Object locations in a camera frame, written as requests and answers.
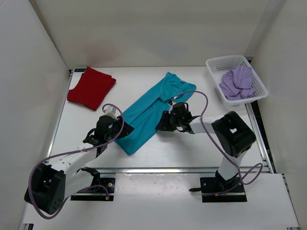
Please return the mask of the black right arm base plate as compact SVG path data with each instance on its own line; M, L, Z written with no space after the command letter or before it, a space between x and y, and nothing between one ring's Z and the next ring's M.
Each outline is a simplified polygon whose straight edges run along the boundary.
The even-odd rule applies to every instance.
M247 202L244 185L239 177L225 181L221 176L201 177L200 187L189 189L191 193L201 192L203 203Z

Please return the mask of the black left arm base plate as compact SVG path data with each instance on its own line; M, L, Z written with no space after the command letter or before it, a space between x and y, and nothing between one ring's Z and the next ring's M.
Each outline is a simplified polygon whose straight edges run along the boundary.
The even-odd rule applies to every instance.
M91 185L100 184L104 188L96 186L90 189L83 189L71 196L71 201L95 201L112 202L114 201L116 175L100 174L100 179L93 179Z

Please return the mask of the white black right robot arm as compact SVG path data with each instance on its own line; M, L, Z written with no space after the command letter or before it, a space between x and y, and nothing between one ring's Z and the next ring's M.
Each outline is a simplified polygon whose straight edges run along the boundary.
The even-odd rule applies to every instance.
M169 111L163 111L155 130L208 135L223 154L210 187L209 195L214 196L225 194L241 184L239 168L242 159L256 141L254 132L236 112L213 118L193 116L187 103L175 103Z

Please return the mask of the red t shirt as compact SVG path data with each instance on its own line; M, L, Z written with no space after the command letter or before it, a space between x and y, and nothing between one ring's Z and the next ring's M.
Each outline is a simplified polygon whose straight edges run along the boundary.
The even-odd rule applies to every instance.
M87 66L76 86L69 90L67 100L96 111L115 83L111 75Z

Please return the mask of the teal t shirt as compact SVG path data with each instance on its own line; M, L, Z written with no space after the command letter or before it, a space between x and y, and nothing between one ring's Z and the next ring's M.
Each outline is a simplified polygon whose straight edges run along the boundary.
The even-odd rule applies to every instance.
M196 89L195 84L183 81L177 75L168 72L123 112L125 122L134 130L128 136L116 139L115 142L127 155L134 154L156 133L155 127L163 111L169 110L168 102L183 92L185 94L176 99L176 102L186 102Z

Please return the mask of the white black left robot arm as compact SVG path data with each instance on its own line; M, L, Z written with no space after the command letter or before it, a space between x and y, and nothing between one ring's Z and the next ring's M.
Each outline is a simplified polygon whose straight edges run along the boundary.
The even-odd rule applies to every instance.
M31 172L31 187L24 200L49 215L59 212L67 198L83 189L95 192L100 188L99 172L86 163L98 158L112 140L124 138L134 127L121 116L99 117L96 127L90 129L76 153L48 159Z

